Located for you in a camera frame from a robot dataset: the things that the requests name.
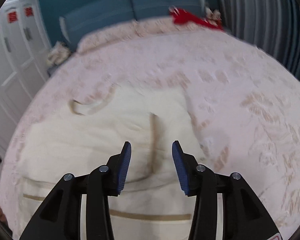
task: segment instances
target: cabinet handle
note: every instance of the cabinet handle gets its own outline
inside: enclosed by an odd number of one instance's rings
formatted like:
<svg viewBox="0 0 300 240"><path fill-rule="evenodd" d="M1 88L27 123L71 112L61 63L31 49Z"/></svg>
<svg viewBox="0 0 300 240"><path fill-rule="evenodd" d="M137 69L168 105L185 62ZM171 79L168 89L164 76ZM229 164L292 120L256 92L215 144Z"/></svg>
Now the cabinet handle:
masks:
<svg viewBox="0 0 300 240"><path fill-rule="evenodd" d="M11 47L8 38L4 38L4 43L6 44L7 51L11 52Z"/></svg>
<svg viewBox="0 0 300 240"><path fill-rule="evenodd" d="M27 29L29 39L33 40L30 29L28 27L26 29Z"/></svg>
<svg viewBox="0 0 300 240"><path fill-rule="evenodd" d="M25 33L25 36L26 36L27 41L29 41L30 38L29 38L29 35L28 35L27 28L23 28L23 32Z"/></svg>

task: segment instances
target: gray curtain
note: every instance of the gray curtain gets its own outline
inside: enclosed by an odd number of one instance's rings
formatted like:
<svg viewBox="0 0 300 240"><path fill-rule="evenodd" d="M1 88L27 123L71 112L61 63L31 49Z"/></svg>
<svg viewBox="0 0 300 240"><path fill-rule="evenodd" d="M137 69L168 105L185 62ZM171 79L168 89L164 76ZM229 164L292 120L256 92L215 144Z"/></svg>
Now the gray curtain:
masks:
<svg viewBox="0 0 300 240"><path fill-rule="evenodd" d="M231 33L281 62L300 80L300 6L296 0L220 0Z"/></svg>

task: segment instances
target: blanket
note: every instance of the blanket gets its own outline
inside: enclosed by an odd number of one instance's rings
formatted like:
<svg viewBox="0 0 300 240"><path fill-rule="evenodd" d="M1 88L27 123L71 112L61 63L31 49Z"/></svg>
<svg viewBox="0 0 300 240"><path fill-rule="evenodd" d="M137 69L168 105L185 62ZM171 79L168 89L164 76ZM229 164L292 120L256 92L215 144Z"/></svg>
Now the blanket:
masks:
<svg viewBox="0 0 300 240"><path fill-rule="evenodd" d="M124 230L133 232L129 239L140 239L146 235L144 230L149 232L146 239L167 239L166 226L167 233L173 227L180 232L174 239L186 238L195 199L186 198L180 188L171 155L175 140L200 163L205 161L181 88L149 90L122 85L91 105L71 101L33 125L27 136L18 162L22 174L19 233L65 173L88 174L130 141L126 185L118 198L109 198L116 239L128 239L118 233L125 224L131 228Z"/></svg>

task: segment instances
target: red label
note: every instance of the red label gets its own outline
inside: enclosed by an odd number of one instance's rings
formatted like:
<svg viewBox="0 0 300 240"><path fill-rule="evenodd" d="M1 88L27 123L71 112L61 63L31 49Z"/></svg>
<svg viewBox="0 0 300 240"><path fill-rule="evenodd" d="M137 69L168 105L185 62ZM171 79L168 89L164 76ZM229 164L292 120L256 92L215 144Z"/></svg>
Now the red label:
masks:
<svg viewBox="0 0 300 240"><path fill-rule="evenodd" d="M17 20L18 20L18 17L17 17L16 11L8 13L8 22L9 23L16 22Z"/></svg>
<svg viewBox="0 0 300 240"><path fill-rule="evenodd" d="M27 16L27 17L33 16L33 10L32 10L32 7L27 7L27 8L25 8L25 13L26 13L26 16Z"/></svg>

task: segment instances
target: blue headboard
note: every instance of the blue headboard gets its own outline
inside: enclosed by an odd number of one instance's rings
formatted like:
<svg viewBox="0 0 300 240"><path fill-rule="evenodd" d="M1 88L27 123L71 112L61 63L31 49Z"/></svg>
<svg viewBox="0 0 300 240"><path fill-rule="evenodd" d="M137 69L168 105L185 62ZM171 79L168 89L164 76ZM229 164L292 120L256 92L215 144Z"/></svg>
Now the blue headboard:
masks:
<svg viewBox="0 0 300 240"><path fill-rule="evenodd" d="M199 17L204 16L204 0L131 0L136 20L165 16L168 8L183 8Z"/></svg>
<svg viewBox="0 0 300 240"><path fill-rule="evenodd" d="M70 49L75 51L85 34L132 19L130 0L98 0L66 14L60 25Z"/></svg>
<svg viewBox="0 0 300 240"><path fill-rule="evenodd" d="M61 17L60 27L70 49L75 51L84 35L105 26L169 15L170 6L202 17L204 3L204 0L98 0Z"/></svg>

